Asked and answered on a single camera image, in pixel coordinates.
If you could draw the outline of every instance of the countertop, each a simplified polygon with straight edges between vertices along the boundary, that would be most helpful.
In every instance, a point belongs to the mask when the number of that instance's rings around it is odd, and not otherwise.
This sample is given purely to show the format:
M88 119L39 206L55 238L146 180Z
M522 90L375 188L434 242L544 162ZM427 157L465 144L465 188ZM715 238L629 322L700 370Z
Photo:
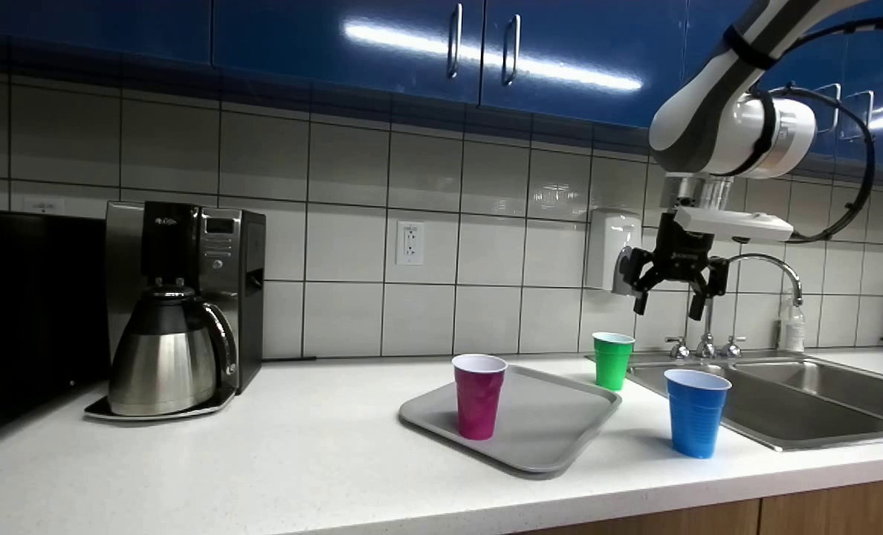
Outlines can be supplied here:
M883 352L818 356L883 371ZM592 377L581 356L511 364ZM568 474L520 478L396 419L448 380L448 364L266 364L222 414L162 426L83 419L88 391L0 437L0 535L516 532L883 478L883 440L769 453L721 431L711 460L679 457L665 398L636 385Z

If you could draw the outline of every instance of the coffee maker base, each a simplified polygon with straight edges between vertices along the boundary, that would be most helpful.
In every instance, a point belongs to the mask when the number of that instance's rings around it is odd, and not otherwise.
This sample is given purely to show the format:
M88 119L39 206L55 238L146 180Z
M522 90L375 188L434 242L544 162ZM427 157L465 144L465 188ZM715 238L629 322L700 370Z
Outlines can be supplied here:
M83 411L85 419L98 419L98 423L177 423L177 419L198 419L198 417L207 417L207 414L220 414L222 408L228 408L234 395L228 398L214 398L214 401L205 401L205 404L195 404L189 411L177 411L177 414L146 414L146 417L121 417L121 414L112 414L109 411L109 401L107 395L98 398L95 404L88 404Z

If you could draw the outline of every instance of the pink cup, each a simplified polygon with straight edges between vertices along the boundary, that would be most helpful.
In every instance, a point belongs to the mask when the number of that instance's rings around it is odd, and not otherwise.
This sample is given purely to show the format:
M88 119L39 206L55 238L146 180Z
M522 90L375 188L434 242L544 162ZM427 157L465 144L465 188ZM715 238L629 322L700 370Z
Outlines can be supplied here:
M465 440L486 440L497 429L504 361L489 355L459 355L451 361L456 377L456 431Z

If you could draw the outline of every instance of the plastic cup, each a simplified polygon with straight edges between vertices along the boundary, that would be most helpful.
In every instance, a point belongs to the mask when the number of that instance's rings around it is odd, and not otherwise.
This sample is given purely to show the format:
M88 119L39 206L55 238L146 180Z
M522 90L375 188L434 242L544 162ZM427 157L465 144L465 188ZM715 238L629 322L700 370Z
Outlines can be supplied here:
M633 345L636 339L623 333L592 333L598 386L613 392L622 391Z
M451 370L456 380L456 431L465 440L492 437L504 361L489 355L459 355L451 361Z
M711 457L732 380L697 370L668 370L671 449Z

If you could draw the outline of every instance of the green cup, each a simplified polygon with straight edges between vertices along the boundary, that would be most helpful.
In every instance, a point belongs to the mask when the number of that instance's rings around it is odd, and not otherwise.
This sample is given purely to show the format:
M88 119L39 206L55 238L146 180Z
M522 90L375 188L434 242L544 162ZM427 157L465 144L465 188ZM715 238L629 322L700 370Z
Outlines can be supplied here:
M636 339L623 333L592 333L592 345L595 345L595 385L617 392L627 377L629 352Z

